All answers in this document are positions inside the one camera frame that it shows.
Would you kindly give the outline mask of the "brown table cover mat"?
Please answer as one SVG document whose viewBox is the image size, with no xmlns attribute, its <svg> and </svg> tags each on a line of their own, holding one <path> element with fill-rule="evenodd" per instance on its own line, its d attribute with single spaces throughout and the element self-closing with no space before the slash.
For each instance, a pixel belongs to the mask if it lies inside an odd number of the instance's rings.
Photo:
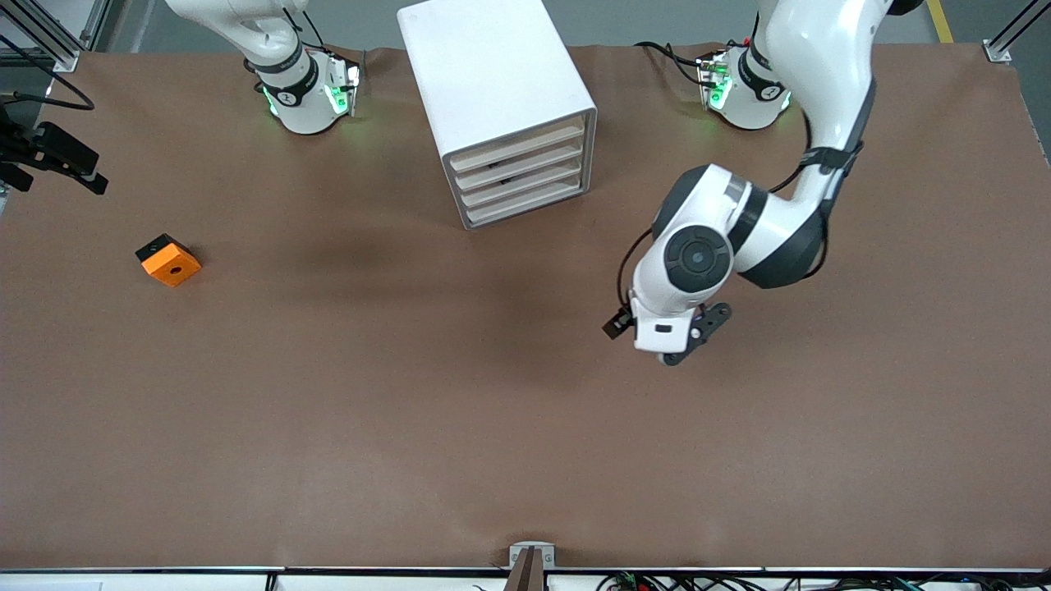
<svg viewBox="0 0 1051 591">
<path fill-rule="evenodd" d="M 83 56 L 95 197 L 0 216 L 0 567 L 1051 566 L 1051 168 L 1021 76 L 881 45 L 822 272 L 669 368 L 615 276 L 681 172 L 804 144 L 702 113 L 641 48 L 571 52 L 590 192 L 466 231 L 401 50 L 285 133 L 231 53 Z M 161 233 L 177 287 L 135 251 Z"/>
</svg>

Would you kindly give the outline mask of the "aluminium frame profile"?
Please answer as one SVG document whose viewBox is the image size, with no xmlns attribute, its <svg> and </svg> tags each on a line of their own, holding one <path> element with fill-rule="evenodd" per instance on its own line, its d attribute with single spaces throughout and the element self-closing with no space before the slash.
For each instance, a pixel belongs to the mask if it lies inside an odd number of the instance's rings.
<svg viewBox="0 0 1051 591">
<path fill-rule="evenodd" d="M 0 0 L 0 36 L 50 57 L 56 72 L 74 72 L 80 53 L 100 45 L 114 0 Z"/>
<path fill-rule="evenodd" d="M 982 41 L 987 60 L 990 63 L 1010 63 L 1012 61 L 1010 47 L 1047 11 L 1051 11 L 1051 0 L 1029 0 L 994 37 Z"/>
</svg>

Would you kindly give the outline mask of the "white panel below table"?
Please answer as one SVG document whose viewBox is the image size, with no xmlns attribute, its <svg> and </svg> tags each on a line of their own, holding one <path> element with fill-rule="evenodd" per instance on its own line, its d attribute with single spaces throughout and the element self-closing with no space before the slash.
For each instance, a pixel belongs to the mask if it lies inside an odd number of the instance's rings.
<svg viewBox="0 0 1051 591">
<path fill-rule="evenodd" d="M 0 591 L 266 591 L 270 575 L 0 575 Z"/>
</svg>

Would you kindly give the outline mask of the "orange and black block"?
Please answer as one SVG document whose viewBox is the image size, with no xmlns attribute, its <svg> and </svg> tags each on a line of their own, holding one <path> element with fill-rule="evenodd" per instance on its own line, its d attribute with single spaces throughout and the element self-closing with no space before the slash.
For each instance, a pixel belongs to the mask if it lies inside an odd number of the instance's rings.
<svg viewBox="0 0 1051 591">
<path fill-rule="evenodd" d="M 157 236 L 135 251 L 146 274 L 169 287 L 177 287 L 202 269 L 200 261 L 187 247 L 168 233 Z"/>
</svg>

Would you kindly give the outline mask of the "black table edge strip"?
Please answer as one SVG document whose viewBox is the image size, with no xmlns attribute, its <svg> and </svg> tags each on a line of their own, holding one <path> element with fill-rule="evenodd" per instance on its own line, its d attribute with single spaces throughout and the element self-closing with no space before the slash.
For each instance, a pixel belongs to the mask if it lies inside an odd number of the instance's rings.
<svg viewBox="0 0 1051 591">
<path fill-rule="evenodd" d="M 277 567 L 277 566 L 223 566 L 223 567 L 0 567 L 0 575 L 260 575 L 260 573 L 290 573 L 290 575 L 421 575 L 428 577 L 454 575 L 507 575 L 510 567 Z M 998 568 L 998 567 L 559 567 L 549 572 L 559 575 L 597 575 L 615 571 L 702 572 L 720 571 L 744 575 L 838 575 L 838 573 L 959 573 L 959 575 L 1043 575 L 1051 567 Z"/>
</svg>

